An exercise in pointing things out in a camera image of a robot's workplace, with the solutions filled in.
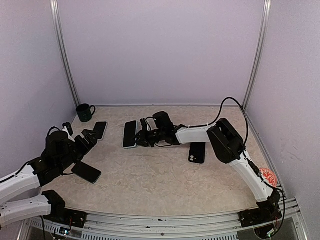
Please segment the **lavender phone case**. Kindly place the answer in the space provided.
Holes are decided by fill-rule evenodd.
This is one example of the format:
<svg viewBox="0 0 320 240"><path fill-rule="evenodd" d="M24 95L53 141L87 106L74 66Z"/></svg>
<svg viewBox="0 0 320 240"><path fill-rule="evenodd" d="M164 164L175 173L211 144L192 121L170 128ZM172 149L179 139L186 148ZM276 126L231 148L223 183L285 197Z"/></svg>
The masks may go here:
<svg viewBox="0 0 320 240"><path fill-rule="evenodd" d="M96 139L102 141L105 135L108 123L106 121L98 121L95 123L93 131L96 133Z"/></svg>

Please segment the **black phone case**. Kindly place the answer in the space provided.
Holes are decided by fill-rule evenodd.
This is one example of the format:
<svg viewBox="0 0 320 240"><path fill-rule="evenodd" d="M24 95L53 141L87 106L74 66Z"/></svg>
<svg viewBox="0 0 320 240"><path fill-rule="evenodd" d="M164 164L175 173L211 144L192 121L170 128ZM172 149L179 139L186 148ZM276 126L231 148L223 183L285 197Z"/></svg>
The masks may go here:
<svg viewBox="0 0 320 240"><path fill-rule="evenodd" d="M203 164L205 162L206 143L193 142L190 144L188 160L191 163Z"/></svg>

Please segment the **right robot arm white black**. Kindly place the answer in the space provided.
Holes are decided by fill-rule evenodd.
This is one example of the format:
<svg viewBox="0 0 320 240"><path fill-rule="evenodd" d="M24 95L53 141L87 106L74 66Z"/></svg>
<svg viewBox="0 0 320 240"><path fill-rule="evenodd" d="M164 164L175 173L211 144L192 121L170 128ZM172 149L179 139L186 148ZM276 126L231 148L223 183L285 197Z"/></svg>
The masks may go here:
<svg viewBox="0 0 320 240"><path fill-rule="evenodd" d="M160 111L153 115L153 119L156 125L154 130L148 129L145 118L140 120L142 129L134 137L137 145L154 147L161 141L173 146L211 143L216 158L230 165L252 191L258 206L255 216L260 222L268 221L280 210L279 191L267 183L260 169L251 160L243 138L226 118L200 126L175 126L168 113Z"/></svg>

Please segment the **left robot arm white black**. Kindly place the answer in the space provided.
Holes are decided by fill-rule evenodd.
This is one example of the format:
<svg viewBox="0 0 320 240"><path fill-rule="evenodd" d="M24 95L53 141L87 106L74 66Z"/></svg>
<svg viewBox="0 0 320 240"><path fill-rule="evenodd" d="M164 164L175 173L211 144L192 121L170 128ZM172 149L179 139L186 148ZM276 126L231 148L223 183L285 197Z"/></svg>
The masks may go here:
<svg viewBox="0 0 320 240"><path fill-rule="evenodd" d="M0 180L0 226L15 222L48 217L63 223L70 218L63 198L54 190L22 200L15 198L31 190L46 186L72 164L79 163L98 143L98 132L83 130L75 138L66 127L52 127L45 138L41 156L26 162L19 170Z"/></svg>

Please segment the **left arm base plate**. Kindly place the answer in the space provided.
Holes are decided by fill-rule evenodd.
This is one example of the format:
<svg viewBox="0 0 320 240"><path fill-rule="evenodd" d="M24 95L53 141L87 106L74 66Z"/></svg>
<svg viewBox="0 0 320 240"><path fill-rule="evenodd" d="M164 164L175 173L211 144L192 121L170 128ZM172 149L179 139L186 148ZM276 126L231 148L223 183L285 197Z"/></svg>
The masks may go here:
<svg viewBox="0 0 320 240"><path fill-rule="evenodd" d="M87 220L87 213L84 211L63 208L62 205L55 206L49 215L45 215L44 219L54 223L63 224L69 227L84 228Z"/></svg>

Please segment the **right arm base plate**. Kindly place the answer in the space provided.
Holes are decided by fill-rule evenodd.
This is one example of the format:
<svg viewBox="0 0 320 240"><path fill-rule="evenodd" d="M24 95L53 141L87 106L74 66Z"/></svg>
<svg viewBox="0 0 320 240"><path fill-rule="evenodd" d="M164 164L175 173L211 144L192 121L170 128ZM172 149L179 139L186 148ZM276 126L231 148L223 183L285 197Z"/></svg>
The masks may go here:
<svg viewBox="0 0 320 240"><path fill-rule="evenodd" d="M260 225L281 219L283 217L280 207L258 207L247 209L238 213L242 228Z"/></svg>

